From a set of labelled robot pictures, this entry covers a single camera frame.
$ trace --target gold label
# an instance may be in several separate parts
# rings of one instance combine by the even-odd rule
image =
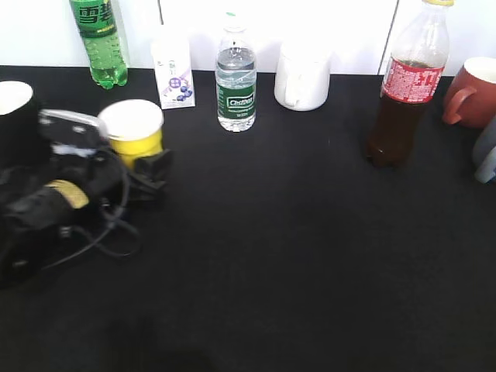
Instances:
[[[78,186],[69,181],[55,180],[50,182],[47,187],[57,190],[73,209],[81,209],[90,202],[88,196]]]

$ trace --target yellow bottle cap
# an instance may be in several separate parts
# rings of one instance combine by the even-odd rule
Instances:
[[[424,2],[433,5],[444,5],[444,6],[455,5],[455,0],[424,0]]]

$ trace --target bottle label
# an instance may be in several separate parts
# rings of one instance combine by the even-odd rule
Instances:
[[[229,89],[217,84],[219,116],[245,119],[255,113],[255,84],[242,89]]]
[[[84,38],[99,38],[115,32],[115,18],[110,0],[71,0],[79,33]]]
[[[396,101],[404,103],[429,102],[441,78],[444,67],[416,67],[391,58],[382,83],[382,91]]]

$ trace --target green soda bottle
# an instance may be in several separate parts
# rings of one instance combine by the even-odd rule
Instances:
[[[79,33],[90,59],[93,80],[105,89],[127,83],[119,34],[110,0],[70,0]]]

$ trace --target yellow cup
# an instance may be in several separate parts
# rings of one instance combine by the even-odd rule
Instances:
[[[105,124],[112,148],[129,169],[136,159],[162,152],[164,115],[154,103],[141,99],[117,102],[98,117]]]

